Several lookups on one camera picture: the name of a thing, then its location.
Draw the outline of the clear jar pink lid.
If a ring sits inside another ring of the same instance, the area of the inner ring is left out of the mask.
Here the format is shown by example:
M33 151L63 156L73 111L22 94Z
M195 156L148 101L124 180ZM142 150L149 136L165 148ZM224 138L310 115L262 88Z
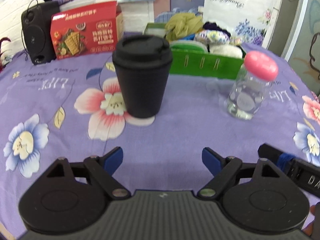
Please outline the clear jar pink lid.
M253 50L246 54L226 101L227 112L242 120L251 120L278 76L276 62Z

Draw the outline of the dark navy knitted item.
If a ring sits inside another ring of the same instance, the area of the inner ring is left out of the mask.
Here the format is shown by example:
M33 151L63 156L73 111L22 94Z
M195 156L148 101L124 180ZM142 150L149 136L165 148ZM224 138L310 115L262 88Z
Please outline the dark navy knitted item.
M228 32L226 29L222 29L220 26L218 26L215 22L206 22L203 25L204 30L214 30L214 31L221 31L225 33L229 38L231 37L231 33Z

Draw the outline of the purple floral tablecloth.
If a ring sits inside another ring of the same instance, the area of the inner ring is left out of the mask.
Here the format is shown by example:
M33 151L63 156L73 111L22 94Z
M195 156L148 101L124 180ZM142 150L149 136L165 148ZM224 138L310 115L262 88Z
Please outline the purple floral tablecloth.
M319 164L318 101L284 59L273 57L279 74L252 120L226 111L233 81L171 75L153 123L125 120L116 135L101 92L115 77L110 59L103 53L35 66L20 51L1 72L1 223L13 236L25 230L21 196L59 157L82 161L119 146L124 161L114 177L130 191L197 191L210 180L205 147L254 162L267 143Z

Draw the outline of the green cardboard box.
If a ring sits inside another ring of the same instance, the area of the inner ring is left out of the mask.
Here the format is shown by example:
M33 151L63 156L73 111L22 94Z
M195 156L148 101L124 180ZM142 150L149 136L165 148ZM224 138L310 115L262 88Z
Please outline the green cardboard box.
M193 36L181 40L192 40ZM170 74L202 77L217 77L234 80L239 72L243 59L213 55L209 52L172 49L173 62Z

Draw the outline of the black lidded coffee cup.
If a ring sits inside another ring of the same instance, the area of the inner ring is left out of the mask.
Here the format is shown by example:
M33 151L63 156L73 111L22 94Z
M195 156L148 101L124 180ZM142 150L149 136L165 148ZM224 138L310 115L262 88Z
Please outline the black lidded coffee cup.
M154 35L122 38L112 54L112 62L126 109L135 118L156 115L173 61L169 42Z

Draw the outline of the cream fluffy towel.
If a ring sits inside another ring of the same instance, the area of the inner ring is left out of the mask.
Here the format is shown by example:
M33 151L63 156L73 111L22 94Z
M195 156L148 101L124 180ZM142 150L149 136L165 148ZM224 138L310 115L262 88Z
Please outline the cream fluffy towel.
M208 49L211 54L224 57L243 59L246 55L241 47L231 44L211 44L208 46Z

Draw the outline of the red cracker box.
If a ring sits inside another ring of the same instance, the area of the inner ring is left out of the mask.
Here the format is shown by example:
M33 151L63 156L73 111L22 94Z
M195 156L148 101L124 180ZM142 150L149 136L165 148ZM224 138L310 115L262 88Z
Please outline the red cracker box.
M112 52L124 33L116 1L94 3L52 16L50 35L58 60Z

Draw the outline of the floral patterned soft pouch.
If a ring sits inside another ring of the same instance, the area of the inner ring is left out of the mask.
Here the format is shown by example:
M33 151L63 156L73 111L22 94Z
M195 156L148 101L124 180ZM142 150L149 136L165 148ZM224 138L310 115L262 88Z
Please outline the floral patterned soft pouch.
M239 46L244 43L244 39L242 37L229 37L223 31L218 30L202 30L195 34L194 40L205 45L230 44L233 46Z

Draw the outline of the black speaker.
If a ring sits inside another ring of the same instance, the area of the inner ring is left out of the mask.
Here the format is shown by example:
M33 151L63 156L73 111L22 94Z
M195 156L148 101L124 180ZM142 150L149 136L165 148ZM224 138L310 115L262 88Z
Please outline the black speaker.
M52 16L60 12L54 0L33 0L21 14L22 33L25 50L34 65L48 63L56 59L50 35Z

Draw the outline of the olive green mesh sponge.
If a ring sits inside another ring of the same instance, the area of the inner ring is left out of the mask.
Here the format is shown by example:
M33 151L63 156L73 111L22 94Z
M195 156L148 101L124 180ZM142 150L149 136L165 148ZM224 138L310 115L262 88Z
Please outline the olive green mesh sponge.
M202 16L196 16L191 12L175 14L165 25L165 39L175 41L195 34L202 30L204 23Z

